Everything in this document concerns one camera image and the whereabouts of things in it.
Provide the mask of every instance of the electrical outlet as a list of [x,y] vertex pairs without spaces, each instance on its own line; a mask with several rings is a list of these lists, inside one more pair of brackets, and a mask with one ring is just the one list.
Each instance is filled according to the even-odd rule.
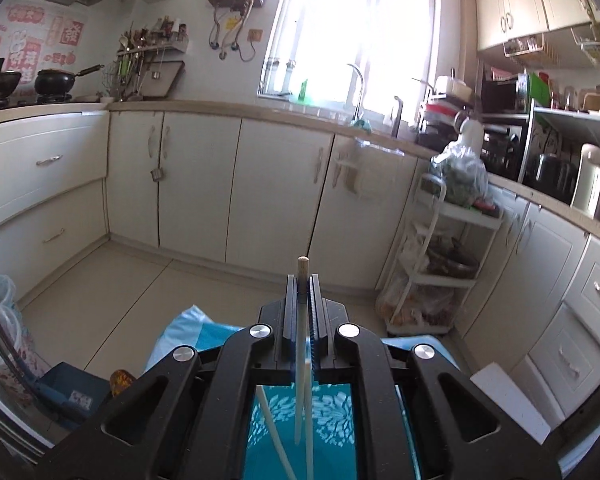
[[262,29],[261,28],[250,28],[247,34],[247,41],[253,43],[259,43],[262,41]]

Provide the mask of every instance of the white drawer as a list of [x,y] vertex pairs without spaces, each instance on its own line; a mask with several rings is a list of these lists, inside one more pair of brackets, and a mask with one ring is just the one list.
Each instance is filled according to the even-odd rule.
[[107,233],[102,181],[62,194],[0,226],[0,274],[17,298]]
[[0,124],[0,223],[107,175],[108,112]]
[[528,355],[525,355],[509,375],[552,430],[564,422],[565,416],[560,404]]
[[600,384],[600,345],[565,304],[529,356],[567,417]]
[[600,240],[593,236],[564,299],[600,342]]

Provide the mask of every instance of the countertop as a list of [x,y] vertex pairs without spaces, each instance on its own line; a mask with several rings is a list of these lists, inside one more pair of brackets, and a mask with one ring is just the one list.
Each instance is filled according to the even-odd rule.
[[[118,111],[158,111],[158,112],[189,112],[200,114],[212,114],[229,117],[240,117],[261,121],[269,121],[280,124],[289,124],[311,130],[323,131],[330,134],[338,134],[347,137],[368,139],[372,142],[389,149],[402,150],[418,158],[431,158],[435,152],[403,139],[393,139],[384,135],[367,134],[363,130],[349,128],[344,124],[337,124],[326,118],[311,117],[294,112],[287,112],[275,108],[265,108],[254,105],[231,104],[208,101],[140,101],[127,103],[91,104],[91,103],[67,103],[57,105],[27,106],[20,108],[9,108],[0,110],[0,123],[13,121],[27,117],[35,117],[51,114],[68,114],[78,112],[91,112],[98,110]],[[542,206],[566,221],[577,225],[586,232],[600,239],[600,222],[587,217],[577,209],[556,200],[550,196],[540,193],[527,186],[523,186],[512,180],[490,174],[489,180],[495,186],[508,189],[513,193]]]

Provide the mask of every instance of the window frame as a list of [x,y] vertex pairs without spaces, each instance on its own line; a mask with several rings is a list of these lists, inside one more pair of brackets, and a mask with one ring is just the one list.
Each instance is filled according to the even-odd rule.
[[[380,0],[366,0],[367,7],[369,9],[373,9],[379,3],[379,1]],[[289,15],[289,12],[288,12],[290,4],[291,4],[291,0],[281,0],[279,8],[278,8],[278,16],[274,20],[273,35],[272,35],[271,41],[269,43],[269,47],[267,49],[265,65],[263,66],[263,69],[262,69],[262,84],[260,86],[261,90],[258,92],[259,95],[263,96],[263,97],[274,97],[279,93],[277,91],[273,91],[270,88],[270,85],[273,83],[272,78],[270,78],[270,80],[268,82],[265,80],[266,65],[270,60],[272,60],[271,55],[275,54],[277,52],[279,45],[280,45],[281,37],[282,37],[282,31],[285,30],[289,26],[289,20],[292,19],[292,17]],[[298,24],[296,25],[296,31],[295,31],[295,35],[294,35],[294,41],[292,43],[291,53],[289,55],[290,60],[294,59],[294,56],[296,55],[296,53],[298,51],[300,37],[302,35],[302,30],[304,28],[305,12],[306,12],[306,6],[302,6],[300,15],[298,17]],[[435,27],[440,26],[440,24],[438,23],[438,20],[436,19],[436,0],[429,0],[429,15],[430,15],[430,27],[429,27],[429,30],[426,31],[427,42],[428,42],[427,56],[426,56],[426,59],[425,59],[424,65],[423,65],[422,73],[417,77],[418,79],[421,79],[421,80],[429,79],[429,73],[431,70],[431,63],[432,63],[432,56],[433,56]],[[364,43],[361,42],[358,47],[358,52],[356,54],[356,60],[355,60],[356,65],[360,66],[360,64],[362,63],[362,59],[365,55],[365,51],[366,51],[366,46]],[[371,65],[372,65],[371,62],[367,62],[367,63],[365,63],[365,66],[363,68],[363,75],[365,77],[365,81],[368,81],[368,78],[370,75],[370,70],[371,70]],[[282,88],[282,93],[284,93],[284,92],[288,91],[288,85],[289,85],[289,81],[290,81],[291,72],[286,69],[286,64],[279,65],[278,70],[280,70],[280,69],[285,70],[285,78],[284,78],[284,83],[283,83],[283,88]],[[352,70],[351,71],[351,79],[350,79],[350,83],[349,83],[349,91],[347,93],[346,101],[344,101],[344,103],[325,102],[324,103],[325,107],[331,108],[333,110],[344,110],[347,112],[352,111],[355,108],[355,105],[357,102],[356,97],[358,94],[358,92],[357,92],[358,86],[359,86],[358,85],[358,76],[357,76],[356,72],[354,70]],[[426,95],[426,88],[424,85],[420,85],[420,86],[421,86],[421,89],[419,91],[420,100],[423,100]],[[368,91],[368,87],[365,87],[365,93],[362,96],[362,102],[364,102],[367,91]],[[284,96],[281,99],[288,100],[288,96]],[[365,114],[376,116],[376,117],[372,117],[376,120],[382,120],[382,115],[377,112],[374,112],[372,110],[365,109]]]

